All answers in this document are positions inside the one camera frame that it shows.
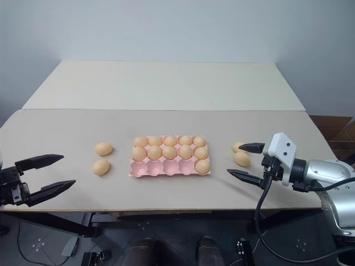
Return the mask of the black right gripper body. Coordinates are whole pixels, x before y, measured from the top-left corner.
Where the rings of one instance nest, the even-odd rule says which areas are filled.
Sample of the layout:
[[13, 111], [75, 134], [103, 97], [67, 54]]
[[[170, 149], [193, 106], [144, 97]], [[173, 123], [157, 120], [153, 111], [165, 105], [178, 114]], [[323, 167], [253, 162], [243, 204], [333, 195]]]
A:
[[265, 189], [267, 187], [268, 181], [282, 180], [283, 168], [279, 159], [266, 155], [264, 156], [261, 165], [263, 166], [263, 179], [261, 181], [262, 189]]

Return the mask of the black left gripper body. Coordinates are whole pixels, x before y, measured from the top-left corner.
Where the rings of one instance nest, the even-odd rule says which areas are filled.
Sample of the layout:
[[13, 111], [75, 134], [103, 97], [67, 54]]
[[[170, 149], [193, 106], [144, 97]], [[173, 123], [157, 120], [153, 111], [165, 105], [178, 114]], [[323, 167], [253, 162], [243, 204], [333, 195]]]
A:
[[15, 166], [1, 170], [1, 206], [27, 204], [29, 189], [21, 181], [21, 175], [23, 172], [19, 172]]

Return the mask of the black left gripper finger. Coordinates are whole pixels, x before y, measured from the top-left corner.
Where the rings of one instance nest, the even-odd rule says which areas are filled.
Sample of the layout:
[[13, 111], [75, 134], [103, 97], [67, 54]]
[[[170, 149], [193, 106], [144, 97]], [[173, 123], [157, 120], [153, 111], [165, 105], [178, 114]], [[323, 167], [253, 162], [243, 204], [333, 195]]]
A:
[[47, 167], [63, 158], [64, 158], [63, 155], [47, 154], [47, 155], [35, 156], [21, 161], [17, 161], [14, 163], [14, 165], [19, 175], [22, 176], [24, 174], [24, 171]]
[[42, 187], [39, 191], [25, 196], [24, 204], [28, 207], [32, 207], [44, 201], [50, 200], [68, 190], [75, 183], [76, 180], [68, 180]]

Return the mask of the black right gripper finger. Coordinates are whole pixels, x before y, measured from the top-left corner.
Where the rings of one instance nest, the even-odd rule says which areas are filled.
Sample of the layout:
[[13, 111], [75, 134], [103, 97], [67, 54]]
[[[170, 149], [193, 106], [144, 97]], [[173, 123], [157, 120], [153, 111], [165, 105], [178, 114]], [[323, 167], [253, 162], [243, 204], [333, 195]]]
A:
[[240, 171], [240, 170], [236, 170], [236, 169], [227, 169], [227, 172], [242, 182], [246, 182], [251, 185], [255, 185], [261, 189], [264, 189], [264, 184], [263, 184], [262, 178], [250, 175], [248, 172]]
[[264, 147], [265, 147], [264, 143], [254, 142], [254, 143], [240, 145], [239, 150], [243, 150], [253, 154], [261, 154], [263, 153]]

